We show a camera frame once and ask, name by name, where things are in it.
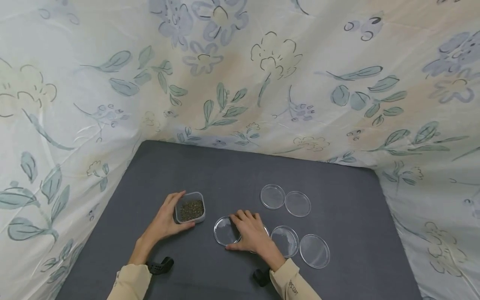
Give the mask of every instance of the beige sleeve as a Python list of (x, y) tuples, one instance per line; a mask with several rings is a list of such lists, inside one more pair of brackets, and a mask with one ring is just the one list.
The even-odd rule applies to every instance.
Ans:
[(299, 268), (288, 259), (276, 272), (270, 271), (270, 279), (283, 300), (322, 300), (299, 274)]
[(117, 272), (117, 279), (107, 300), (142, 300), (151, 278), (152, 274), (146, 265), (126, 265)]

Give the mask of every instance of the petri dish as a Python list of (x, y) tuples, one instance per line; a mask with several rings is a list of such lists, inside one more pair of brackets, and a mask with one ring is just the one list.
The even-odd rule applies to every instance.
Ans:
[(279, 209), (285, 203), (285, 192), (276, 184), (267, 184), (260, 192), (262, 204), (269, 209)]
[(304, 217), (310, 213), (312, 204), (304, 193), (292, 191), (285, 197), (285, 208), (293, 216)]
[(270, 232), (268, 232), (267, 226), (264, 225), (265, 232), (267, 233), (267, 236), (270, 236)]
[(237, 227), (230, 221), (229, 216), (223, 216), (218, 219), (213, 228), (213, 235), (216, 241), (222, 246), (236, 243), (241, 238)]
[(307, 234), (300, 241), (300, 255), (312, 268), (325, 268), (330, 262), (330, 249), (327, 243), (315, 234)]
[(300, 244), (299, 237), (292, 228), (284, 225), (278, 226), (272, 230), (270, 238), (285, 258), (297, 254)]

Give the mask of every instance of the sleeve cuff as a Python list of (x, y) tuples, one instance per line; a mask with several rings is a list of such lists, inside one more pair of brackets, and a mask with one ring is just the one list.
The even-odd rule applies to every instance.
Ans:
[(283, 287), (299, 272), (299, 268), (289, 258), (276, 272), (270, 271), (270, 278), (273, 279), (279, 286)]

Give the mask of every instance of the floral curtain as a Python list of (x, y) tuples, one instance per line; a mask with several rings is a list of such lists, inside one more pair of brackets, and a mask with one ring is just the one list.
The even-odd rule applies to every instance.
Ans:
[(6, 1), (0, 297), (56, 297), (150, 139), (372, 168), (424, 299), (480, 299), (478, 11)]

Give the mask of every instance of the hand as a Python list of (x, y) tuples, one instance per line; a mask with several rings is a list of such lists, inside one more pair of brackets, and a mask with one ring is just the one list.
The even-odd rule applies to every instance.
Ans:
[(145, 264), (153, 246), (159, 241), (195, 226), (195, 222), (176, 224), (173, 210), (178, 200), (185, 194), (176, 192), (168, 195), (153, 221), (137, 240), (129, 264)]
[(259, 214), (253, 216), (248, 210), (245, 212), (239, 210), (237, 215), (230, 215), (230, 219), (237, 226), (241, 240), (238, 243), (227, 245), (227, 250), (255, 252), (274, 272), (285, 263), (282, 253), (266, 233)]

